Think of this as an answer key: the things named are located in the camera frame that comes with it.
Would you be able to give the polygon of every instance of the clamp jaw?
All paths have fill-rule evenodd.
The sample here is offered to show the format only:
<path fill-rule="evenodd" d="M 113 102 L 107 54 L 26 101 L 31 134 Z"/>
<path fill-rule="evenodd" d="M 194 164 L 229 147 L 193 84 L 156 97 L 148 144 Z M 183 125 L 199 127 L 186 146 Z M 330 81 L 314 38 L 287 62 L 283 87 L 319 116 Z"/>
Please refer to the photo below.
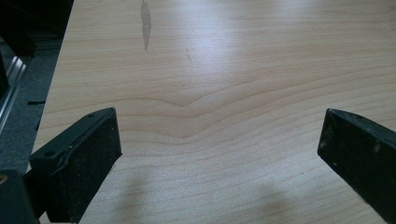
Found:
<path fill-rule="evenodd" d="M 115 108 L 93 112 L 30 156 L 24 176 L 0 171 L 2 223 L 79 222 L 121 156 Z"/>
<path fill-rule="evenodd" d="M 328 109 L 319 156 L 388 223 L 396 223 L 396 133 L 362 116 Z"/>

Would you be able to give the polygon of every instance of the wooden surface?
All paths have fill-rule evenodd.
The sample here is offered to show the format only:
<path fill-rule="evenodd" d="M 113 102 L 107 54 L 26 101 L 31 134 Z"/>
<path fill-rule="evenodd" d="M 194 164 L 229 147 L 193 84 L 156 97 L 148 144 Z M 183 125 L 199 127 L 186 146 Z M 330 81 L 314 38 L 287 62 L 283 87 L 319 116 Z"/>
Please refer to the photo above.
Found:
<path fill-rule="evenodd" d="M 328 107 L 396 130 L 394 1 L 145 3 L 72 10 L 35 149 L 115 106 L 123 152 L 81 223 L 383 222 L 317 147 Z"/>

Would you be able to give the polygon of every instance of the screw hole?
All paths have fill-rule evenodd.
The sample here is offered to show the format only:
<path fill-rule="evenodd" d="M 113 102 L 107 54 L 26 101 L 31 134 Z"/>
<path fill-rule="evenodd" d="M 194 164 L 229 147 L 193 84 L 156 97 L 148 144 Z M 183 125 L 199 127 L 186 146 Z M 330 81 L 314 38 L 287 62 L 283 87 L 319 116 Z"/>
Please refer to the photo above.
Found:
<path fill-rule="evenodd" d="M 51 157 L 51 156 L 53 156 L 54 154 L 55 154 L 54 151 L 48 151 L 48 152 L 44 153 L 44 156 L 45 156 L 45 157 Z"/>
<path fill-rule="evenodd" d="M 6 182 L 8 179 L 8 176 L 6 175 L 0 175 L 0 185 L 2 185 L 4 182 Z"/>

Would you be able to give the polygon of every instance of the dark mark on wood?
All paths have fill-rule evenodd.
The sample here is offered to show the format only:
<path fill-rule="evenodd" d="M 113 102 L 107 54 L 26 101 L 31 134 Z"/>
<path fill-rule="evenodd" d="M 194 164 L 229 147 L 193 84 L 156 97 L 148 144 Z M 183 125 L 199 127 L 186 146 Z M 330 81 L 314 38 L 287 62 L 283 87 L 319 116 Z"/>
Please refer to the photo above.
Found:
<path fill-rule="evenodd" d="M 145 0 L 142 1 L 142 6 L 140 7 L 140 15 L 142 17 L 143 23 L 143 39 L 145 40 L 145 51 L 148 51 L 149 33 L 151 31 L 151 17 L 149 15 L 148 4 L 145 2 Z"/>
<path fill-rule="evenodd" d="M 191 62 L 191 57 L 190 57 L 190 54 L 189 54 L 189 50 L 186 48 L 186 53 L 187 53 L 187 58 L 189 59 L 189 61 Z"/>

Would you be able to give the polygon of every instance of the wooden table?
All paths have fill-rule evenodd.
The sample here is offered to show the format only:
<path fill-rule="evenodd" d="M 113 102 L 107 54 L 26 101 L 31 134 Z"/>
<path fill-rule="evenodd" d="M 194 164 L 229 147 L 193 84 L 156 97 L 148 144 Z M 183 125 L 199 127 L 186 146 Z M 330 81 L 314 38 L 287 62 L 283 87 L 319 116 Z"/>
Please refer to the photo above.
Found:
<path fill-rule="evenodd" d="M 394 1 L 77 0 L 35 149 L 117 108 L 81 223 L 381 223 L 317 147 L 328 107 L 396 130 L 395 96 Z"/>

